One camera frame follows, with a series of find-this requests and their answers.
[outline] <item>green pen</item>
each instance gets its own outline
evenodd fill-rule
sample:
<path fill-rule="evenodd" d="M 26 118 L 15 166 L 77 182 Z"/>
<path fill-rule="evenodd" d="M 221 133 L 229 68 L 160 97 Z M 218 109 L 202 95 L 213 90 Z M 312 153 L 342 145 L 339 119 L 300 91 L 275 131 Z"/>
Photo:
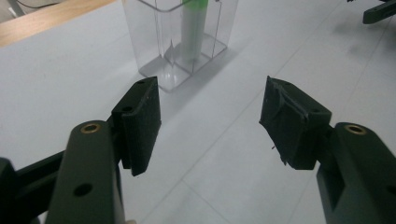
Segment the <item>green pen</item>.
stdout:
<path fill-rule="evenodd" d="M 201 55 L 208 0 L 182 0 L 181 58 L 192 63 Z"/>

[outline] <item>screw hole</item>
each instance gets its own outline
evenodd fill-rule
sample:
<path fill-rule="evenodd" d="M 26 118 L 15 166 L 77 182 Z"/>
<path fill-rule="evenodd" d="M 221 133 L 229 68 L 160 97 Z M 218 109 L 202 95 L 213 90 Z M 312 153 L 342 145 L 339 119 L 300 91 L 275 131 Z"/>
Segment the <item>screw hole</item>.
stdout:
<path fill-rule="evenodd" d="M 396 196 L 396 186 L 388 186 L 387 190 L 389 191 L 389 193 Z"/>
<path fill-rule="evenodd" d="M 346 125 L 346 130 L 349 131 L 350 133 L 354 133 L 354 134 L 359 134 L 359 135 L 365 135 L 367 134 L 366 130 L 363 129 L 362 127 L 358 126 L 358 125 Z"/>
<path fill-rule="evenodd" d="M 100 125 L 96 123 L 90 123 L 81 128 L 82 133 L 96 133 L 100 129 Z"/>
<path fill-rule="evenodd" d="M 92 184 L 82 184 L 75 188 L 74 195 L 76 197 L 82 197 L 89 194 L 92 191 Z"/>
<path fill-rule="evenodd" d="M 128 112 L 128 111 L 131 111 L 132 110 L 132 108 L 130 107 L 130 106 L 125 106 L 123 109 L 122 109 L 122 111 L 124 111 L 124 112 Z"/>

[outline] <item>green object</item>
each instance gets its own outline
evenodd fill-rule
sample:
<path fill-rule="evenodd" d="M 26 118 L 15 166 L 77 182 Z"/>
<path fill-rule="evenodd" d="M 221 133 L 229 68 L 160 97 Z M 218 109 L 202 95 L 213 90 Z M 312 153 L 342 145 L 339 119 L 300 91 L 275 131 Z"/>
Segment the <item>green object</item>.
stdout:
<path fill-rule="evenodd" d="M 207 8 L 209 0 L 182 0 L 185 7 L 202 9 Z"/>

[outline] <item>transparent acrylic holder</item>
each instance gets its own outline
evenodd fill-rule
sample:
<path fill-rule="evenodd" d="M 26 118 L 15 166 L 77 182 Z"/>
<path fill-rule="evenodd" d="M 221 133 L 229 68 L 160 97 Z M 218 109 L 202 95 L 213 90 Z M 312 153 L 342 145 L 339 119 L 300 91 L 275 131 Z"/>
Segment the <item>transparent acrylic holder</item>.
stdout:
<path fill-rule="evenodd" d="M 123 0 L 139 72 L 171 91 L 227 49 L 238 0 Z"/>

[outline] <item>black wire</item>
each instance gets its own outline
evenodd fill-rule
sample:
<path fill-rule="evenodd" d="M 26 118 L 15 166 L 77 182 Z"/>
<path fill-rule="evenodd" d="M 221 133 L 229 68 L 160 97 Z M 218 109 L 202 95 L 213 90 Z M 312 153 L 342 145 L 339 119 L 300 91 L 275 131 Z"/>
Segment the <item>black wire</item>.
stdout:
<path fill-rule="evenodd" d="M 39 7 L 30 7 L 30 6 L 27 6 L 27 5 L 25 5 L 24 3 L 20 2 L 20 0 L 17 0 L 17 2 L 18 2 L 19 4 L 21 4 L 21 5 L 23 5 L 24 7 L 29 7 L 29 8 L 43 8 L 43 7 L 50 7 L 50 6 L 54 6 L 54 5 L 59 4 L 59 3 L 51 3 L 51 4 L 48 4 L 48 5 L 39 6 Z"/>

